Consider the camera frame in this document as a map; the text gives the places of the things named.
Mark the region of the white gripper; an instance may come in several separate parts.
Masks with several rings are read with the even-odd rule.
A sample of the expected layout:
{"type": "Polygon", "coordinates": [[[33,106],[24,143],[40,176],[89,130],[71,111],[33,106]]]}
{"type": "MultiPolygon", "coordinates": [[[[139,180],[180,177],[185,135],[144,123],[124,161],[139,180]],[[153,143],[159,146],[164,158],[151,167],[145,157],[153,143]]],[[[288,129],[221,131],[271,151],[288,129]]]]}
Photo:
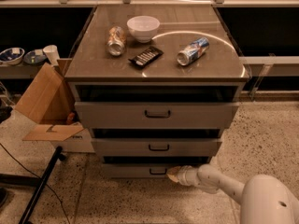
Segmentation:
{"type": "Polygon", "coordinates": [[[169,168],[166,172],[168,178],[173,182],[183,186],[194,186],[198,187],[200,179],[197,174],[198,169],[191,166],[176,166],[169,168]]]}

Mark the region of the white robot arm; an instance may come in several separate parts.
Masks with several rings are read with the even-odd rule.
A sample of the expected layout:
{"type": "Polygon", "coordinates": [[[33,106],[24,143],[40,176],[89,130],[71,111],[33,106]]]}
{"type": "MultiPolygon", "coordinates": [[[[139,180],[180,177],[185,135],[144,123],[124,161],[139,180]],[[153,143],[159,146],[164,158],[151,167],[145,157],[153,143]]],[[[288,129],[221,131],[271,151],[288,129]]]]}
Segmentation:
{"type": "Polygon", "coordinates": [[[222,190],[240,205],[240,224],[299,224],[299,200],[271,175],[255,175],[243,184],[204,164],[172,167],[167,176],[210,194],[222,190]]]}

